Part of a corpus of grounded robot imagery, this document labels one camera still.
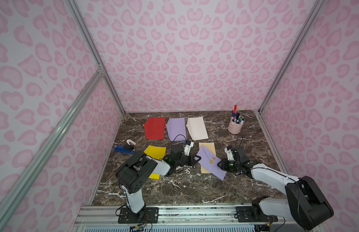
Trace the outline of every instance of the stapler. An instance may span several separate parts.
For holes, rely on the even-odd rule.
[[[136,145],[136,143],[133,140],[128,139],[127,144],[125,144],[125,145],[115,145],[114,151],[128,153],[128,154],[134,154],[134,153],[136,153],[136,149],[134,148],[135,145]]]

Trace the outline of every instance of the brown marble tabletop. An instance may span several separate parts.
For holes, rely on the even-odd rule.
[[[204,118],[205,127],[209,139],[195,141],[190,154],[199,151],[199,142],[214,142],[216,155],[219,158],[227,158],[224,148],[228,145],[237,145],[241,142],[242,146],[250,157],[267,166],[279,170],[276,160],[268,146],[262,129],[253,111],[242,111],[245,123],[241,132],[237,135],[228,132],[227,127],[231,117],[230,111],[202,111],[202,112],[166,112],[166,113],[129,113],[125,114],[119,127],[115,142],[125,144],[127,139],[132,139],[137,143],[137,150],[145,150],[147,146],[166,147],[166,154],[169,154],[172,142],[169,140],[165,129],[163,140],[148,140],[145,136],[143,124],[149,117],[169,118],[188,117]],[[191,139],[186,130],[187,139]],[[124,163],[130,155],[111,151],[106,168],[104,170],[97,194],[92,205],[111,206],[122,205],[126,202],[123,190],[119,188],[118,180],[114,176],[117,168]],[[169,177],[160,176],[160,179],[148,179],[142,187],[142,194],[145,203],[154,204],[199,204],[199,203],[244,203],[251,202],[253,199],[268,195],[273,198],[285,198],[285,196],[271,186],[250,179],[246,176],[235,176],[227,173],[224,180],[220,180],[213,174],[202,174],[200,164],[194,167],[183,167],[179,174],[172,174]]]

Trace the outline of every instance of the purple envelope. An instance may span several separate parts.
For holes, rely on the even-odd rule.
[[[186,140],[185,118],[169,118],[169,121],[166,124],[166,130],[168,131],[169,139],[171,141]]]
[[[225,178],[227,172],[217,166],[217,164],[221,161],[220,158],[214,155],[205,146],[202,146],[200,148],[197,155],[201,157],[201,160],[199,160],[199,164],[201,164],[206,170],[208,170],[221,180]]]

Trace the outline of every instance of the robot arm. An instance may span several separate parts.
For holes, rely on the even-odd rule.
[[[186,140],[183,145],[173,146],[170,155],[163,160],[154,159],[143,151],[137,151],[115,173],[119,179],[119,185],[127,197],[127,208],[137,218],[143,218],[145,214],[145,202],[142,198],[142,186],[151,174],[162,176],[173,173],[177,166],[191,165],[197,163],[195,156],[189,155],[194,143]]]
[[[258,214],[294,219],[304,229],[311,230],[334,215],[329,202],[316,182],[304,176],[298,178],[249,160],[242,147],[225,148],[228,160],[218,166],[231,172],[240,172],[252,179],[267,183],[287,196],[287,199],[260,197],[252,202],[255,217]]]
[[[166,175],[170,165],[162,160],[156,160],[146,155],[143,151],[137,151],[115,173],[119,184],[127,197],[127,208],[134,214],[138,214],[145,207],[142,198],[142,186],[151,174]],[[137,215],[142,218],[143,212]]]

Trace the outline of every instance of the pink leopard print wall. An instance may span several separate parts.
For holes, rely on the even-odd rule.
[[[120,117],[101,80],[4,232],[70,231],[93,197]]]
[[[294,175],[334,209],[328,232],[359,231],[359,1],[332,0],[264,114]]]
[[[95,71],[62,0],[0,0],[0,202]]]
[[[312,0],[78,0],[126,111],[259,109]]]

